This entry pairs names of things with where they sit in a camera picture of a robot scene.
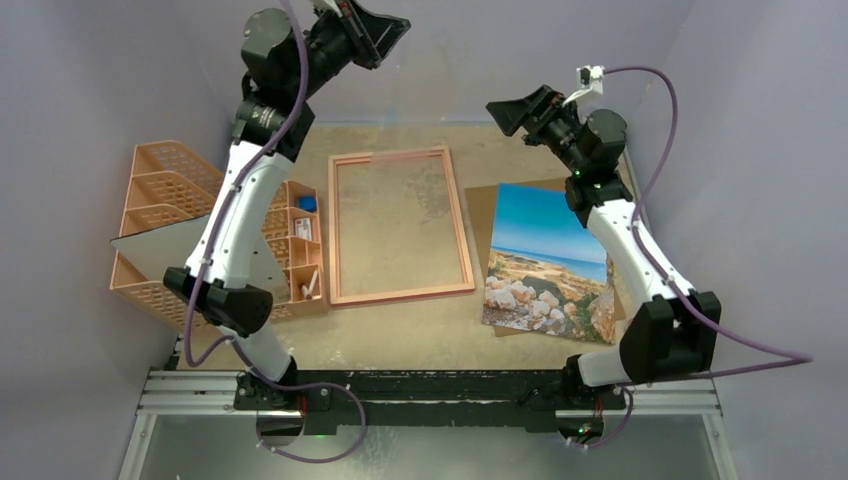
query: orange mesh organizer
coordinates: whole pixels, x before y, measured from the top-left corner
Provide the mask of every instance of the orange mesh organizer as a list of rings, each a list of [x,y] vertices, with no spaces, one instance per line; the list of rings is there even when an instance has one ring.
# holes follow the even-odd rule
[[[221,188],[224,175],[209,162],[201,158],[180,142],[165,141],[138,145],[133,155],[132,171],[124,203],[119,236],[132,235],[153,228],[191,218],[208,215],[215,205],[215,196]],[[300,276],[292,275],[289,268],[289,198],[315,195],[314,189],[296,182],[286,181],[277,190],[262,227],[280,268],[286,271],[289,280]],[[323,275],[323,256],[320,236],[315,243],[318,251],[312,251],[309,260]],[[292,300],[275,304],[271,319],[309,315],[327,311],[323,282],[318,285],[310,300],[303,299],[292,288]],[[115,254],[110,290],[150,313],[178,331],[183,330],[186,306],[162,285],[161,279],[145,278],[138,269],[120,253]],[[214,328],[197,314],[193,327],[198,330]]]

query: aluminum frame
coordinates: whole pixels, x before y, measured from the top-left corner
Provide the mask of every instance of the aluminum frame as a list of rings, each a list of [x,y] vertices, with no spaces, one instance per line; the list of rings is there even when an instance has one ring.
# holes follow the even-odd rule
[[[297,411],[233,409],[236,371],[150,372],[144,386],[119,480],[140,478],[156,420],[163,415],[239,415],[297,418]],[[738,480],[712,380],[689,380],[634,387],[633,415],[692,415],[703,419],[710,451],[721,480]],[[607,410],[606,416],[624,415]],[[558,418],[591,416],[589,410],[558,410]]]

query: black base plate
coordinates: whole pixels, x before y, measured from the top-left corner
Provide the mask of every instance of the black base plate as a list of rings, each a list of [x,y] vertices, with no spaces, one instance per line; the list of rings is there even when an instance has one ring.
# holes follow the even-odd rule
[[[362,401],[368,425],[421,427],[523,427],[556,432],[557,410],[592,410],[596,398],[565,398],[560,370],[299,370],[297,384],[329,382]],[[270,389],[252,375],[239,377],[236,410],[298,410],[306,406],[307,435],[332,435],[339,425],[359,425],[350,398],[335,389],[310,389],[305,403]],[[621,396],[603,394],[608,410],[623,409]]]

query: ocean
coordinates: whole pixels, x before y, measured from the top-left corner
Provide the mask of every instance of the ocean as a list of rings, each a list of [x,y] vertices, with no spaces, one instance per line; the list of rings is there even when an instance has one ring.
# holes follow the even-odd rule
[[[586,262],[583,260],[575,260],[573,258],[557,257],[554,255],[545,255],[541,253],[525,252],[523,250],[513,250],[511,248],[501,248],[492,246],[495,250],[504,253],[514,253],[522,257],[532,258],[540,262],[549,262],[561,265],[581,277],[591,278],[599,282],[607,281],[607,265],[605,263]]]

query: blue object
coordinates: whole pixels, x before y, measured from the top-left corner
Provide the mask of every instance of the blue object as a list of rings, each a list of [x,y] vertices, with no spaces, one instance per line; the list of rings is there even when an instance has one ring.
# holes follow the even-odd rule
[[[318,203],[313,196],[297,197],[297,208],[306,210],[307,212],[314,212],[318,210]]]

